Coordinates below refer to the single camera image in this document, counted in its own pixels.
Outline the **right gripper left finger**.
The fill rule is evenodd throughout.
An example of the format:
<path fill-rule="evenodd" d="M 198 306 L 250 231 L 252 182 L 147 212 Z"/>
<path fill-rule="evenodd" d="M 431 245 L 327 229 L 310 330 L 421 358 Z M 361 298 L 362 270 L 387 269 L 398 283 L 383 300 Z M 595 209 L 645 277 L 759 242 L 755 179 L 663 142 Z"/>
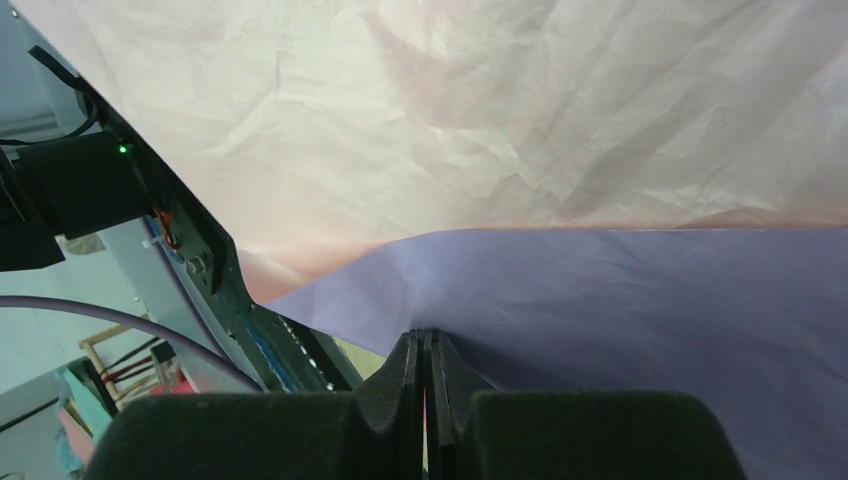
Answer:
<path fill-rule="evenodd" d="M 348 392 L 159 395 L 131 403 L 88 479 L 418 479 L 422 334 Z"/>

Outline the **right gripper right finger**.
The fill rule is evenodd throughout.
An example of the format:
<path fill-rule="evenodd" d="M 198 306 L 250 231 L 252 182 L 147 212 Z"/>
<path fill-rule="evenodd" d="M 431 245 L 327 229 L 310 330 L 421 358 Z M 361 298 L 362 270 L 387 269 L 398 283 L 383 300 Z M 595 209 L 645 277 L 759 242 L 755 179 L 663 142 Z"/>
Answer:
<path fill-rule="evenodd" d="M 433 479 L 743 479 L 715 415 L 655 391 L 501 392 L 423 334 Z"/>

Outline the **pink purple wrapping paper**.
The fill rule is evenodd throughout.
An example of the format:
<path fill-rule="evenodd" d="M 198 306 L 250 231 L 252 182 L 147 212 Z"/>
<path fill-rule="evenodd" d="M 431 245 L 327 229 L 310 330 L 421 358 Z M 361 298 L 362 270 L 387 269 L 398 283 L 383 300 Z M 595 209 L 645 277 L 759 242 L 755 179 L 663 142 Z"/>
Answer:
<path fill-rule="evenodd" d="M 249 293 L 505 389 L 677 390 L 847 475 L 843 1 L 19 1 Z"/>

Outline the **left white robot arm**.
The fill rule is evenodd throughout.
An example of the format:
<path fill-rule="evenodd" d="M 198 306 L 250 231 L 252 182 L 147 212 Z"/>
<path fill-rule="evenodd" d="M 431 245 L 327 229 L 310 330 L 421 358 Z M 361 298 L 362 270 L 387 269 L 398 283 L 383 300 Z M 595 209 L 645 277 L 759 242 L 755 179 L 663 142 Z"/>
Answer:
<path fill-rule="evenodd" d="M 1 270 L 65 260 L 57 238 L 79 239 L 152 212 L 129 143 L 99 132 L 1 156 Z"/>

